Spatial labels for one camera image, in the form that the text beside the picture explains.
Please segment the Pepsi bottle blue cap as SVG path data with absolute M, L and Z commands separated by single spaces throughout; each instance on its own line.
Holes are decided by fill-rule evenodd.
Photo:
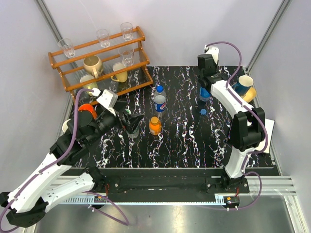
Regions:
M 167 96 L 164 91 L 164 87 L 158 85 L 154 92 L 154 111 L 155 115 L 159 119 L 162 119 L 164 117 L 166 110 L 166 103 L 167 103 Z

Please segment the clear blue water bottle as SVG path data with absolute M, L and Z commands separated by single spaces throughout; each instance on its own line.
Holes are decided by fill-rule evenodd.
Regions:
M 210 93 L 203 87 L 200 87 L 199 99 L 204 102 L 207 102 L 210 99 Z

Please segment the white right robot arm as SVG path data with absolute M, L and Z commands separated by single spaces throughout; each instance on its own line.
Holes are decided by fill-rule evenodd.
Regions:
M 245 102 L 230 85 L 223 74 L 217 73 L 217 64 L 211 54 L 197 57 L 202 88 L 216 98 L 232 117 L 229 130 L 231 155 L 217 187 L 234 192 L 245 182 L 245 165 L 255 148 L 265 138 L 265 112 Z

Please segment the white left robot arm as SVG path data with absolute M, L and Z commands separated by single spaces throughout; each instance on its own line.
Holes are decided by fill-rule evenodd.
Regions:
M 2 192 L 1 217 L 15 228 L 28 228 L 39 222 L 52 208 L 79 193 L 100 192 L 106 188 L 104 175 L 96 167 L 89 167 L 71 182 L 58 188 L 50 185 L 78 160 L 89 153 L 90 147 L 112 128 L 118 126 L 133 132 L 143 119 L 142 114 L 130 114 L 110 109 L 96 120 L 88 110 L 74 109 L 68 129 L 52 145 L 39 167 L 18 188 Z

